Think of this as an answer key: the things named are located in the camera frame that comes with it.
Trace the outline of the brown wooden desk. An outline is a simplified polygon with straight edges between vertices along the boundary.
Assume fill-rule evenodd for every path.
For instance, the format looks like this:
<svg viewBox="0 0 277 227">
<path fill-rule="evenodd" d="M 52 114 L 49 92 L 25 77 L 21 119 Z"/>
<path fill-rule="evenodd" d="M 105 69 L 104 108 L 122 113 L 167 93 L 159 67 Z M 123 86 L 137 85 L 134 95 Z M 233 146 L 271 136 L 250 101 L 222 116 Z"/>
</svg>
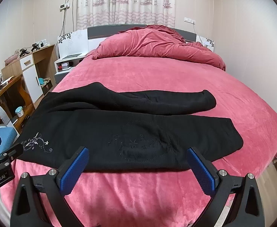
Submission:
<svg viewBox="0 0 277 227">
<path fill-rule="evenodd" d="M 17 117 L 14 127 L 20 134 L 25 123 L 35 110 L 29 93 L 25 91 L 25 83 L 22 75 L 14 76 L 0 90 L 0 106 L 5 110 L 9 119 Z M 21 117 L 18 117 L 15 113 L 18 107 L 23 107 L 24 115 Z"/>
</svg>

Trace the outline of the red rumpled duvet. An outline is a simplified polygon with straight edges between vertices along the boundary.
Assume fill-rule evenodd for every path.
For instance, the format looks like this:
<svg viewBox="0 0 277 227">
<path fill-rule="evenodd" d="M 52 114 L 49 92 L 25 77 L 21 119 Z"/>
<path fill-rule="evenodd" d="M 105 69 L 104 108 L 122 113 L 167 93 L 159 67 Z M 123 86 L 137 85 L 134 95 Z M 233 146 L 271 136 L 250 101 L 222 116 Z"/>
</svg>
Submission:
<svg viewBox="0 0 277 227">
<path fill-rule="evenodd" d="M 133 27 L 119 32 L 106 38 L 89 54 L 93 59 L 117 56 L 172 58 L 226 70 L 219 55 L 200 42 L 187 43 L 176 30 L 163 25 Z"/>
</svg>

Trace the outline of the white teal lidded pot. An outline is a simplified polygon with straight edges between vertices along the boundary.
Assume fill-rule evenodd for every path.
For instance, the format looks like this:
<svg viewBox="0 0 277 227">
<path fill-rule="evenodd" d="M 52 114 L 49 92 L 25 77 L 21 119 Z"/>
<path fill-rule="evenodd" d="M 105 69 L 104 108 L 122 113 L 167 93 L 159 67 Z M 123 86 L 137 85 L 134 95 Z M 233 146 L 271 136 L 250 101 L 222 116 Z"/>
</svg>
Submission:
<svg viewBox="0 0 277 227">
<path fill-rule="evenodd" d="M 23 107 L 18 107 L 16 110 L 15 110 L 15 113 L 17 115 L 17 117 L 23 117 L 24 116 L 24 110 L 23 110 Z"/>
</svg>

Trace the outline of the wood and white cabinet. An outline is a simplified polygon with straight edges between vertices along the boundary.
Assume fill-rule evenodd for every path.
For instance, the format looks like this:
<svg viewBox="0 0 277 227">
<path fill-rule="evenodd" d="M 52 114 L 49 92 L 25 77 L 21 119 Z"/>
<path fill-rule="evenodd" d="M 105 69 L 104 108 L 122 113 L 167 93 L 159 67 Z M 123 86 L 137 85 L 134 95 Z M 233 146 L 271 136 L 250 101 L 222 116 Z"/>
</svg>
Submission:
<svg viewBox="0 0 277 227">
<path fill-rule="evenodd" d="M 39 79 L 50 78 L 52 87 L 56 86 L 54 61 L 57 60 L 55 46 L 49 45 L 21 57 L 1 69 L 4 79 L 22 74 L 33 103 L 44 96 Z"/>
</svg>

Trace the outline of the white right nightstand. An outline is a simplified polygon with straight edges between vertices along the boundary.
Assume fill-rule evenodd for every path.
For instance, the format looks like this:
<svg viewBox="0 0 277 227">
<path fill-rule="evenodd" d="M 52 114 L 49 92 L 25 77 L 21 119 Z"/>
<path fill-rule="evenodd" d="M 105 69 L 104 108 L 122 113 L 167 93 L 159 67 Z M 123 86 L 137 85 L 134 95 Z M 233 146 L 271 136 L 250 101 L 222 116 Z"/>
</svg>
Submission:
<svg viewBox="0 0 277 227">
<path fill-rule="evenodd" d="M 196 42 L 200 42 L 204 47 L 208 48 L 212 52 L 214 51 L 215 41 L 209 38 L 202 37 L 200 35 L 196 35 Z"/>
</svg>

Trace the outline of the left wall power strip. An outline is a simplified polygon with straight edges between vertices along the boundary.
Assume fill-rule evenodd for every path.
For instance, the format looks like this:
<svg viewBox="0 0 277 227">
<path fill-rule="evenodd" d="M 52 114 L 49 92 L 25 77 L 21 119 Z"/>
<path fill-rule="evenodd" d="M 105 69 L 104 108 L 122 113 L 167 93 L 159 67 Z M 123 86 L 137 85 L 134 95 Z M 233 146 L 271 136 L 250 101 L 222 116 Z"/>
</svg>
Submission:
<svg viewBox="0 0 277 227">
<path fill-rule="evenodd" d="M 66 9 L 70 8 L 70 3 L 62 4 L 62 5 L 60 5 L 59 8 L 60 8 L 60 10 L 66 10 Z"/>
</svg>

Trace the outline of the patterned white curtain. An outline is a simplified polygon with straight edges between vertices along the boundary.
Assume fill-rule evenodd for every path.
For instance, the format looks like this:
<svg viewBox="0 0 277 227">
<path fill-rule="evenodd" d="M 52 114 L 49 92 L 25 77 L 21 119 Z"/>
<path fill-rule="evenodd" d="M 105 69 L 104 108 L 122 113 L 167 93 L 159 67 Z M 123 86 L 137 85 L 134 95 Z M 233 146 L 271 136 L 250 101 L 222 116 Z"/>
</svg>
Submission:
<svg viewBox="0 0 277 227">
<path fill-rule="evenodd" d="M 175 0 L 78 0 L 78 30 L 114 24 L 175 26 Z"/>
</svg>

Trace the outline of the teal item in cabinet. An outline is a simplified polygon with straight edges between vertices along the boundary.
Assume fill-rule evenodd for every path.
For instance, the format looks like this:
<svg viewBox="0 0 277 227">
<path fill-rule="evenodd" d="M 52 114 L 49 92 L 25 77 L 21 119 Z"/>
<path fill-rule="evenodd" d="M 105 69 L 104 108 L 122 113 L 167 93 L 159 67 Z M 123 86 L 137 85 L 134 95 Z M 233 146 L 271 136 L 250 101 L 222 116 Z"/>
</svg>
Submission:
<svg viewBox="0 0 277 227">
<path fill-rule="evenodd" d="M 45 81 L 44 81 L 43 78 L 39 78 L 38 80 L 39 80 L 39 83 L 40 83 L 41 86 L 44 85 Z"/>
</svg>

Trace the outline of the black embroidered pants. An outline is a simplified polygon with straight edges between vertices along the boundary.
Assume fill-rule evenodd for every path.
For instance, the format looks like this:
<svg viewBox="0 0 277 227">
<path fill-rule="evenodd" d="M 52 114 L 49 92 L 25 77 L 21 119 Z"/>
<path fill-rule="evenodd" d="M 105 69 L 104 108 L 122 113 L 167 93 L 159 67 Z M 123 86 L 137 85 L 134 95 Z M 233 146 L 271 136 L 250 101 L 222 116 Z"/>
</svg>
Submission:
<svg viewBox="0 0 277 227">
<path fill-rule="evenodd" d="M 52 92 L 18 138 L 20 159 L 57 168 L 83 146 L 87 171 L 187 170 L 190 147 L 209 161 L 243 147 L 231 119 L 200 116 L 215 106 L 207 90 L 118 93 L 94 82 Z"/>
</svg>

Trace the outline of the white grey left nightstand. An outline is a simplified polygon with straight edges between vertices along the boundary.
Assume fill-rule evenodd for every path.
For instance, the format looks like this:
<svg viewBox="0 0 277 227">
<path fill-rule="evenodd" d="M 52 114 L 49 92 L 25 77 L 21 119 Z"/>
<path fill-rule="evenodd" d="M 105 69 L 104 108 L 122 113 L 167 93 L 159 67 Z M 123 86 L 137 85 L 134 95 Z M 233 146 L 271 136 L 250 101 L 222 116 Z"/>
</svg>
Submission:
<svg viewBox="0 0 277 227">
<path fill-rule="evenodd" d="M 78 30 L 58 36 L 59 58 L 54 62 L 55 83 L 58 84 L 89 52 L 88 30 Z"/>
</svg>

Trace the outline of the grey bed headboard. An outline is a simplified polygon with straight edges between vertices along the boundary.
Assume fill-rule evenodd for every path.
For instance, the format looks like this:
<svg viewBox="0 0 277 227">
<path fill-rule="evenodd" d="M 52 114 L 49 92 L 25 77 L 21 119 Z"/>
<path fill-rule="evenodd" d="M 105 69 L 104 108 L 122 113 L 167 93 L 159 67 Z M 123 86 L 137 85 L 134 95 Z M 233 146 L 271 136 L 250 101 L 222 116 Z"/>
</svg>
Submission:
<svg viewBox="0 0 277 227">
<path fill-rule="evenodd" d="M 98 45 L 106 38 L 115 35 L 119 32 L 126 31 L 132 28 L 144 28 L 145 24 L 114 24 L 114 25 L 102 25 L 88 27 L 88 43 L 89 50 L 94 50 Z M 177 33 L 179 33 L 186 42 L 195 42 L 197 39 L 197 34 L 177 28 L 173 28 Z"/>
</svg>

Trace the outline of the right wall socket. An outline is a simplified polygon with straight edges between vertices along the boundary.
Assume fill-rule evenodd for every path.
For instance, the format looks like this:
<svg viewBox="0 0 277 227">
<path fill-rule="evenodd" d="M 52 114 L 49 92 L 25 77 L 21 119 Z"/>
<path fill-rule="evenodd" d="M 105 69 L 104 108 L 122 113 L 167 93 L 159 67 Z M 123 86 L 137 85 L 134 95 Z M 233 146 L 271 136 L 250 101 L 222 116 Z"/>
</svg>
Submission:
<svg viewBox="0 0 277 227">
<path fill-rule="evenodd" d="M 195 20 L 187 18 L 187 17 L 184 18 L 184 22 L 187 22 L 187 23 L 195 25 Z"/>
</svg>

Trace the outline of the pink bed with sheet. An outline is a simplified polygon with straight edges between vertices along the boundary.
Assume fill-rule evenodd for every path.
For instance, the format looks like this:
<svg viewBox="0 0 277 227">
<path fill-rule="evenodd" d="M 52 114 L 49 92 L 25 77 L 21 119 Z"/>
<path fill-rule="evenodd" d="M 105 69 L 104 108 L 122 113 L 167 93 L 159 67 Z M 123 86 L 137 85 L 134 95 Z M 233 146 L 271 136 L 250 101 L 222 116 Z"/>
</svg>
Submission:
<svg viewBox="0 0 277 227">
<path fill-rule="evenodd" d="M 18 142 L 16 177 L 89 149 L 66 198 L 85 226 L 186 226 L 209 199 L 186 150 L 196 147 L 230 174 L 259 176 L 277 154 L 277 113 L 211 65 L 87 57 L 42 99 Z"/>
</svg>

